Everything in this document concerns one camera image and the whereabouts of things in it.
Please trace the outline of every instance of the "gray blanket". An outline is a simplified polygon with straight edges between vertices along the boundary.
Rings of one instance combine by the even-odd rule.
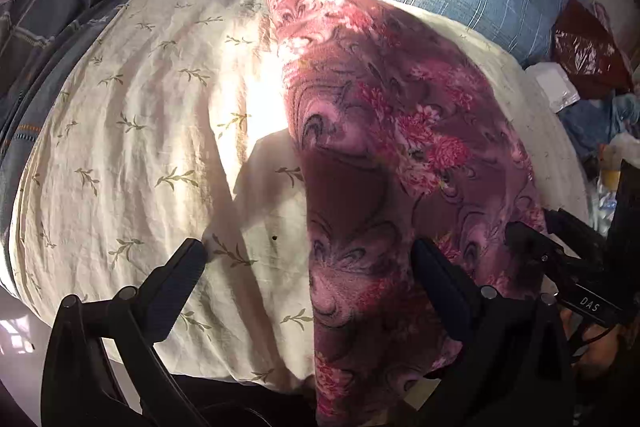
[[[127,0],[0,0],[0,280],[18,182],[67,75]]]

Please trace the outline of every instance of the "pink floral blanket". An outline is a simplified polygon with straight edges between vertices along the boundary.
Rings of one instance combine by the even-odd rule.
[[[504,245],[544,230],[531,163],[475,64],[379,0],[267,0],[306,184],[317,418],[357,425],[450,362],[409,261],[434,239],[477,284],[535,293]]]

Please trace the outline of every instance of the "screw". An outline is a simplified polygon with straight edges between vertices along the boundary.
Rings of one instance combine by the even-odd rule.
[[[71,308],[71,306],[76,304],[76,299],[78,299],[78,297],[76,297],[75,295],[67,295],[64,299],[62,299],[63,308]]]
[[[498,296],[498,292],[493,286],[482,286],[482,288],[480,288],[480,295],[485,299],[491,300]]]
[[[556,304],[556,298],[551,295],[551,293],[541,293],[540,300],[543,301],[547,306],[553,306]]]
[[[128,301],[136,296],[137,290],[135,286],[125,286],[122,290],[118,292],[118,297],[120,297],[123,301]]]

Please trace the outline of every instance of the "leaf pattern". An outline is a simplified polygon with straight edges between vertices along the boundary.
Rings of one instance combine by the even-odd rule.
[[[51,242],[51,238],[49,237],[47,230],[44,228],[44,223],[42,221],[40,222],[40,228],[42,229],[42,232],[40,232],[38,235],[44,239],[44,246],[51,249],[57,247],[57,245]]]
[[[227,35],[226,36],[225,43],[227,43],[227,42],[233,42],[234,46],[239,46],[240,44],[253,44],[254,43],[253,41],[246,40],[244,37],[242,37],[241,39],[236,39],[236,38],[233,38],[231,35]]]
[[[129,250],[131,250],[131,247],[133,247],[133,245],[144,245],[144,243],[142,241],[140,241],[139,239],[136,238],[132,238],[130,241],[125,241],[124,239],[116,239],[116,241],[118,242],[118,244],[120,245],[120,247],[118,247],[117,250],[113,250],[108,252],[109,255],[113,255],[113,261],[111,261],[111,269],[113,270],[113,267],[116,265],[116,261],[118,260],[118,257],[121,254],[124,254],[124,257],[127,259],[127,261],[131,262],[130,258],[129,258]]]
[[[296,184],[294,178],[299,179],[301,182],[305,181],[305,179],[302,177],[302,174],[300,173],[300,167],[296,167],[293,170],[287,169],[286,167],[280,167],[276,172],[277,174],[281,174],[281,172],[284,172],[289,177],[289,179],[291,180],[291,188],[293,188]]]
[[[223,133],[229,129],[233,124],[238,124],[238,129],[242,129],[242,124],[244,123],[244,131],[246,131],[247,121],[246,119],[251,117],[250,114],[240,114],[237,112],[231,113],[233,118],[227,123],[219,123],[216,127],[224,127],[222,131],[218,134],[218,138],[222,138]]]
[[[56,143],[56,147],[60,145],[62,138],[67,138],[69,136],[69,131],[71,131],[73,127],[75,127],[76,125],[78,125],[78,122],[76,120],[72,120],[71,122],[65,125],[65,130],[60,134],[58,134],[57,136],[58,142]]]
[[[80,174],[82,176],[82,188],[84,188],[84,186],[86,184],[91,185],[91,188],[94,191],[94,196],[98,195],[98,188],[95,186],[98,183],[100,183],[100,180],[96,180],[92,178],[92,172],[94,170],[93,169],[89,169],[88,171],[85,171],[84,169],[76,169],[74,172],[77,172],[78,174]]]
[[[201,70],[188,70],[188,69],[183,69],[178,71],[178,73],[186,73],[189,75],[189,79],[188,82],[191,82],[192,78],[197,78],[199,81],[202,82],[202,85],[207,87],[207,83],[204,81],[205,78],[209,78],[206,74],[201,74],[200,73]]]
[[[313,317],[305,317],[305,308],[302,308],[297,315],[287,315],[286,317],[283,318],[283,320],[281,320],[281,324],[284,324],[285,322],[289,322],[289,321],[293,321],[295,322],[297,325],[300,326],[300,328],[304,331],[305,330],[305,325],[303,323],[305,322],[313,322]]]
[[[104,84],[105,86],[109,86],[110,82],[116,81],[117,83],[119,83],[121,86],[124,85],[124,82],[122,81],[122,73],[118,73],[118,74],[112,74],[111,76],[108,76],[107,78],[103,78],[100,82],[98,82],[98,86],[100,86],[100,84]]]
[[[252,371],[251,374],[255,375],[255,377],[251,378],[249,381],[256,382],[258,380],[262,380],[262,383],[267,383],[267,378],[269,378],[269,375],[273,373],[273,371],[274,371],[273,367],[270,370],[268,370],[266,373],[256,373],[255,371]]]
[[[178,168],[176,167],[168,176],[160,176],[158,178],[158,181],[156,182],[156,187],[158,187],[158,185],[161,183],[166,183],[171,187],[171,190],[175,190],[174,182],[185,182],[193,185],[194,187],[200,187],[198,185],[198,182],[189,178],[189,176],[191,176],[195,172],[193,169],[185,172],[184,174],[176,174],[175,172],[177,170]]]
[[[240,6],[245,10],[255,13],[257,10],[262,9],[262,4],[257,3],[255,0],[248,0],[247,2],[241,2]]]
[[[220,247],[217,250],[214,250],[213,254],[214,255],[226,255],[229,258],[231,258],[231,260],[232,260],[231,268],[235,268],[236,266],[251,266],[253,263],[257,263],[257,261],[255,259],[248,259],[248,260],[243,259],[242,255],[240,255],[240,249],[239,249],[237,244],[236,244],[236,251],[233,252],[233,251],[229,250],[225,246],[225,244],[218,239],[218,236],[216,234],[214,234],[213,232],[211,233],[211,237],[213,238],[213,240]]]
[[[33,276],[33,273],[27,272],[27,277],[31,281],[31,284],[33,285],[33,287],[36,288],[36,292],[38,293],[38,297],[40,297],[40,299],[42,299],[42,288],[38,285],[38,283],[36,283],[36,279]]]
[[[139,22],[136,24],[137,27],[139,27],[141,30],[149,30],[151,31],[153,28],[156,27],[155,24],[149,24],[146,22]]]
[[[133,120],[129,121],[127,120],[127,117],[124,116],[124,113],[121,112],[120,117],[122,118],[122,120],[119,120],[116,122],[116,125],[125,125],[127,126],[127,130],[124,132],[124,134],[127,134],[129,131],[131,130],[136,130],[136,131],[141,131],[144,128],[146,128],[146,125],[138,125],[136,123],[136,116],[133,116]]]
[[[195,24],[204,24],[205,26],[208,26],[210,22],[222,22],[224,19],[221,16],[218,17],[207,17],[206,19],[203,19],[201,21],[196,21]]]
[[[153,53],[158,49],[162,49],[162,51],[165,51],[168,46],[175,46],[175,41],[162,41],[155,48],[151,50],[151,53]]]
[[[211,329],[211,326],[209,326],[208,324],[201,323],[201,322],[197,321],[196,319],[194,319],[193,318],[193,312],[180,313],[179,316],[183,320],[184,327],[187,328],[187,330],[189,329],[189,325],[198,328],[200,331],[210,330]]]
[[[105,22],[108,22],[108,21],[109,21],[109,17],[107,15],[105,15],[103,17],[100,17],[99,19],[90,19],[88,24],[95,25],[95,24],[105,23]]]

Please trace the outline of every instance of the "white bedsheet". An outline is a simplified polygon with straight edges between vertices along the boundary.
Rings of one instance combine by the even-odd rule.
[[[474,31],[397,6],[487,75],[543,204],[586,219],[574,150],[539,86]],[[281,391],[313,374],[304,184],[272,49],[263,0],[131,0],[104,30],[66,80],[14,205],[15,280],[46,323],[65,295],[111,298],[202,238],[211,261],[156,345],[169,371]]]

